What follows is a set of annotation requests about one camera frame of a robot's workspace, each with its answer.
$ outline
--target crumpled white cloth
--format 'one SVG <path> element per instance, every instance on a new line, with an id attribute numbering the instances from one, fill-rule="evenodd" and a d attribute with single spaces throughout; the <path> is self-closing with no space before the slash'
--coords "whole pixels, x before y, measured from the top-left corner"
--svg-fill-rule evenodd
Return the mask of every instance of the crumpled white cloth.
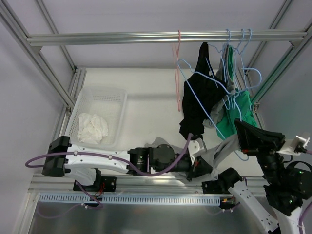
<path id="1" fill-rule="evenodd" d="M 108 124 L 105 119 L 97 114 L 81 113 L 79 115 L 77 137 L 80 142 L 100 144 L 102 138 L 106 136 L 108 136 Z"/>

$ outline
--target gray cloth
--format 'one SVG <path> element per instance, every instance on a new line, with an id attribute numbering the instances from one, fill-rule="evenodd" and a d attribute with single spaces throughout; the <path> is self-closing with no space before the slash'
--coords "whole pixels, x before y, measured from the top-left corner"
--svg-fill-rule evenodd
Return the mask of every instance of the gray cloth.
<path id="1" fill-rule="evenodd" d="M 168 144 L 163 138 L 157 137 L 152 144 L 146 143 L 144 147 L 158 147 L 161 144 Z M 181 148 L 170 145 L 176 154 L 182 151 Z M 220 162 L 222 162 L 231 152 L 238 150 L 239 142 L 237 134 L 234 134 L 227 138 L 225 141 L 221 142 L 218 146 L 208 149 L 201 157 L 212 166 L 213 170 L 210 174 L 202 175 L 198 178 L 192 178 L 192 181 L 189 182 L 186 179 L 185 173 L 173 173 L 177 178 L 182 179 L 182 182 L 185 184 L 197 183 L 210 180 L 218 180 L 219 170 L 217 169 Z"/>
<path id="2" fill-rule="evenodd" d="M 227 90 L 231 93 L 234 94 L 235 93 L 235 84 L 234 81 L 231 80 L 230 74 L 229 74 L 229 70 L 227 69 L 229 67 L 229 45 L 225 45 L 226 49 L 224 50 L 223 54 L 222 54 L 222 58 L 224 60 L 224 64 L 222 59 L 220 59 L 220 64 L 219 64 L 219 69 L 216 72 L 215 76 L 217 78 L 219 78 L 220 80 L 224 80 L 224 65 L 225 65 L 225 76 L 227 77 L 227 83 L 226 83 L 226 88 Z M 225 96 L 223 100 L 219 101 L 216 105 L 214 105 L 211 109 L 210 112 L 210 118 L 212 119 L 212 121 L 217 124 L 219 123 L 224 115 L 224 102 L 228 101 L 228 96 Z M 214 128 L 214 124 L 210 121 L 210 119 L 205 119 L 203 122 L 203 125 L 207 128 Z"/>

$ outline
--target perforated rail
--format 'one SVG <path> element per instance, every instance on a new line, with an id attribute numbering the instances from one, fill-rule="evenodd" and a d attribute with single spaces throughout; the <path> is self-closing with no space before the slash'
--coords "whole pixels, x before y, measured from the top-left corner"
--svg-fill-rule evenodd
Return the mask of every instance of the perforated rail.
<path id="1" fill-rule="evenodd" d="M 84 194 L 41 194 L 39 201 L 63 203 L 94 203 Z M 158 204 L 158 205 L 197 205 L 219 206 L 220 198 L 217 196 L 195 195 L 129 195 L 106 194 L 102 196 L 102 203 L 106 204 Z"/>

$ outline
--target perforated basket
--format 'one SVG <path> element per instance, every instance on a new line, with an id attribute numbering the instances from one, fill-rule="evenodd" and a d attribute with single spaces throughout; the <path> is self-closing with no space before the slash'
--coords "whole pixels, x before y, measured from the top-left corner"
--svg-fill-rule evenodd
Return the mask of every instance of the perforated basket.
<path id="1" fill-rule="evenodd" d="M 116 145 L 126 106 L 127 92 L 123 89 L 108 87 L 84 87 L 75 104 L 69 119 L 65 135 L 71 143 L 84 147 L 99 149 L 112 148 Z M 81 113 L 97 114 L 108 123 L 108 136 L 103 137 L 100 144 L 79 142 L 79 115 Z"/>

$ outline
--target white plastic basket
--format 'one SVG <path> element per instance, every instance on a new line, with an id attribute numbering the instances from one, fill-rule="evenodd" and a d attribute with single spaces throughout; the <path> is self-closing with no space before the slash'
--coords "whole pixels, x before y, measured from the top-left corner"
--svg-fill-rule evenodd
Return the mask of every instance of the white plastic basket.
<path id="1" fill-rule="evenodd" d="M 84 87 L 77 98 L 70 116 L 65 135 L 71 143 L 79 146 L 99 149 L 112 148 L 116 145 L 126 106 L 127 92 L 123 89 L 108 87 Z M 79 115 L 81 113 L 97 114 L 108 123 L 108 136 L 100 144 L 79 142 Z"/>

